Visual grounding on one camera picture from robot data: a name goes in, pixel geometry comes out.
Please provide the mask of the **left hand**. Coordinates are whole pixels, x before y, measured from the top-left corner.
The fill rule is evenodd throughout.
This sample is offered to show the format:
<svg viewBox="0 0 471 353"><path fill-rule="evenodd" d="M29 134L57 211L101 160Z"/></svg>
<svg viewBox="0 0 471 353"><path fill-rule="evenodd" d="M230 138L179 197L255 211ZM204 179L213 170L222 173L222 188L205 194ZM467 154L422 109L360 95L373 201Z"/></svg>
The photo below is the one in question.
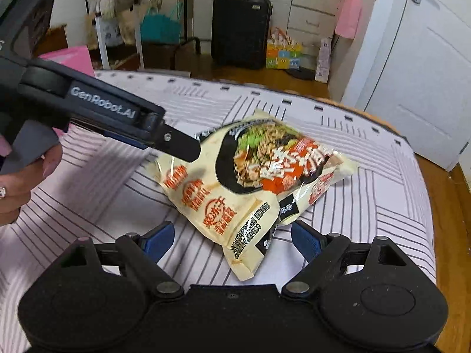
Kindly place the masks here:
<svg viewBox="0 0 471 353"><path fill-rule="evenodd" d="M1 226L15 222L31 191L54 173L62 160L61 144L54 145L38 160L13 174L1 175Z"/></svg>

